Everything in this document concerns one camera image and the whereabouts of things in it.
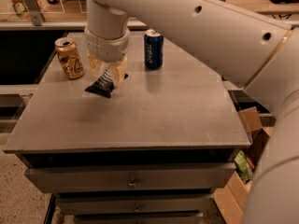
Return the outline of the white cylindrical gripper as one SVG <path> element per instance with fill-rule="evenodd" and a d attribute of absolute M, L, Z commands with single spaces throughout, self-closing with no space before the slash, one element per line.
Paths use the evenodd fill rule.
<path fill-rule="evenodd" d="M 102 76 L 104 72 L 102 61 L 111 63 L 107 71 L 112 78 L 114 88 L 117 89 L 125 79 L 127 68 L 127 57 L 125 55 L 129 47 L 130 31 L 126 29 L 124 36 L 110 40 L 94 35 L 88 28 L 84 29 L 84 34 L 85 45 L 89 51 L 88 62 L 92 75 L 94 77 Z"/>

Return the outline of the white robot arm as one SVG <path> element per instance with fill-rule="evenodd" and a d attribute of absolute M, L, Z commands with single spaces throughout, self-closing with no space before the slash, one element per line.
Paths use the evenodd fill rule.
<path fill-rule="evenodd" d="M 88 2 L 117 8 L 143 21 L 276 117 L 242 224 L 299 224 L 297 30 L 220 0 Z"/>

